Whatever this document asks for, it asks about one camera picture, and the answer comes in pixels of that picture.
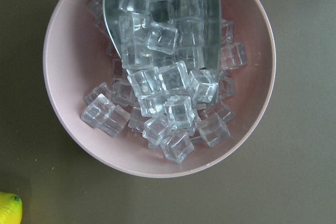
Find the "clear ice cube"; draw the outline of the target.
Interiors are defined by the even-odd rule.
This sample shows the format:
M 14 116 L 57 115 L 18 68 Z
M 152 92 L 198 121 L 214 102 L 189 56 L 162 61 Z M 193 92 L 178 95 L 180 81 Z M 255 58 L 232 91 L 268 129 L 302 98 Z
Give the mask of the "clear ice cube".
M 220 142 L 231 138 L 226 123 L 217 113 L 197 122 L 196 128 L 203 142 L 209 147 L 214 147 Z
M 177 29 L 170 24 L 152 22 L 149 27 L 147 48 L 172 55 L 175 49 Z
M 81 119 L 92 128 L 99 128 L 116 105 L 104 94 L 99 94 L 84 110 Z
M 182 163 L 194 151 L 194 145 L 185 131 L 174 131 L 161 142 L 160 146 L 164 156 L 178 164 Z
M 218 83 L 207 69 L 193 69 L 189 72 L 191 88 L 196 103 L 210 103 L 214 98 Z
M 241 42 L 228 44 L 221 48 L 221 68 L 234 70 L 247 65 L 247 56 L 244 44 Z
M 189 129 L 192 126 L 195 114 L 189 96 L 171 96 L 164 107 L 172 129 Z
M 150 13 L 150 3 L 151 0 L 119 0 L 118 9 L 147 15 Z

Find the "metal ice scoop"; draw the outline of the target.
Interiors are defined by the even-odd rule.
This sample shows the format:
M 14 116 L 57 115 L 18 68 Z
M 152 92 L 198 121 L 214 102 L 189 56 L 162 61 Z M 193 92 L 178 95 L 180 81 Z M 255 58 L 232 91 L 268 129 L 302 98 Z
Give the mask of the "metal ice scoop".
M 118 9 L 119 0 L 103 0 L 104 21 L 140 101 L 190 95 L 193 69 L 207 69 L 218 83 L 221 0 L 151 0 L 150 13 Z M 147 48 L 152 22 L 177 29 L 172 55 Z M 210 104 L 218 97 L 218 88 Z

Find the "pink bowl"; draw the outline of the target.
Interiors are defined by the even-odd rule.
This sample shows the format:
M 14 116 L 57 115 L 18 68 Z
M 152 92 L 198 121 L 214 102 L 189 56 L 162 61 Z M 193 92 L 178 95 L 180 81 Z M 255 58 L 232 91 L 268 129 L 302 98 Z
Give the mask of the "pink bowl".
M 107 36 L 94 27 L 86 4 L 60 0 L 46 32 L 43 69 L 48 96 L 69 135 L 92 157 L 116 170 L 149 178 L 186 176 L 205 170 L 236 151 L 251 135 L 269 103 L 276 74 L 276 47 L 270 22 L 259 0 L 221 0 L 222 16 L 235 23 L 234 40 L 245 45 L 248 64 L 234 70 L 236 94 L 228 100 L 236 117 L 231 138 L 211 148 L 195 146 L 181 164 L 168 161 L 145 139 L 123 130 L 112 138 L 85 124 L 84 96 L 103 81 L 111 82 Z

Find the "yellow lemon right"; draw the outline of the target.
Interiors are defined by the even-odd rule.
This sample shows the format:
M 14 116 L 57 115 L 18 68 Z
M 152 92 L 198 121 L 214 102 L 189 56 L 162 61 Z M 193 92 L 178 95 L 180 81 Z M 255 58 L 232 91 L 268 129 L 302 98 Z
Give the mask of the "yellow lemon right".
M 23 215 L 21 198 L 14 193 L 1 192 L 1 223 L 20 224 Z

